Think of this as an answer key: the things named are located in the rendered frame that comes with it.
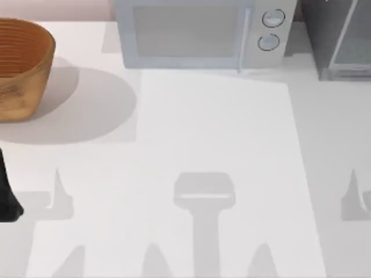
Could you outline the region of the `pale microwave oven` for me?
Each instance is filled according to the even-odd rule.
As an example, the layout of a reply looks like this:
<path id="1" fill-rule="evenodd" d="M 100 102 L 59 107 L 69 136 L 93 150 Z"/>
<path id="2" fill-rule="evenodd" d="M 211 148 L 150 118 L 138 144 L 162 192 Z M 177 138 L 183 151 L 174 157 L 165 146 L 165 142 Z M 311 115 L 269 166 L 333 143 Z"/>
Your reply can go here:
<path id="1" fill-rule="evenodd" d="M 246 38 L 243 70 L 272 68 L 278 65 L 286 49 L 290 28 L 297 0 L 253 0 L 248 37 Z M 266 11 L 280 9 L 285 13 L 285 21 L 276 28 L 267 28 L 262 23 Z M 259 49 L 257 41 L 260 37 L 275 34 L 280 38 L 280 45 L 273 51 L 265 52 Z"/>

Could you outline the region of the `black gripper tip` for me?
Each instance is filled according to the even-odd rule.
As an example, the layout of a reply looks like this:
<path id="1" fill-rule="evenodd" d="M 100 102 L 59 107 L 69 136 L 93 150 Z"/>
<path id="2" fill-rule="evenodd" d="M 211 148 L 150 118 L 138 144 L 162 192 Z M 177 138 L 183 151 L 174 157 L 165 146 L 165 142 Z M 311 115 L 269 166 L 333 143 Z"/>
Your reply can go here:
<path id="1" fill-rule="evenodd" d="M 23 214 L 24 209 L 11 189 L 0 149 L 0 223 L 16 222 Z"/>

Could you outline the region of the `brown woven basket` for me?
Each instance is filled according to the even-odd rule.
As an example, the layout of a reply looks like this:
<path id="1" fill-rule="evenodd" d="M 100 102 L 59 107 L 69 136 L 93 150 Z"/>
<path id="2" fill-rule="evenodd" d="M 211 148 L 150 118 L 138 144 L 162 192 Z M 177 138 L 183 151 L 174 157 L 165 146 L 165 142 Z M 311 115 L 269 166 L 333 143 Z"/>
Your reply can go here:
<path id="1" fill-rule="evenodd" d="M 55 49 L 53 35 L 39 24 L 0 18 L 0 122 L 25 120 L 35 113 Z"/>

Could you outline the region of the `microwave oven door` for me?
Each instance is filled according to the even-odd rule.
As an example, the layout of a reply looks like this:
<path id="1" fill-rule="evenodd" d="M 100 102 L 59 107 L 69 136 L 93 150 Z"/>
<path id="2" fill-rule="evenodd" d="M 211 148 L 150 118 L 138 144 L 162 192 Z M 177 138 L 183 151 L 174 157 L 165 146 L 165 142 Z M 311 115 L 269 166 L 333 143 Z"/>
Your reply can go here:
<path id="1" fill-rule="evenodd" d="M 253 0 L 114 0 L 127 68 L 236 69 Z"/>

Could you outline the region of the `microwave knob with white top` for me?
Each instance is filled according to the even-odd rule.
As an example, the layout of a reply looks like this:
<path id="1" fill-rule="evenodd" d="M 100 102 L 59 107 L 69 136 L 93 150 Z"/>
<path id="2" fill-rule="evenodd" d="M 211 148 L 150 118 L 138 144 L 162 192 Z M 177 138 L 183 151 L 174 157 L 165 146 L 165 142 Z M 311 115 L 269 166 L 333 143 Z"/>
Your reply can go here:
<path id="1" fill-rule="evenodd" d="M 262 16 L 262 23 L 267 28 L 279 27 L 285 21 L 285 13 L 280 9 L 266 11 Z"/>

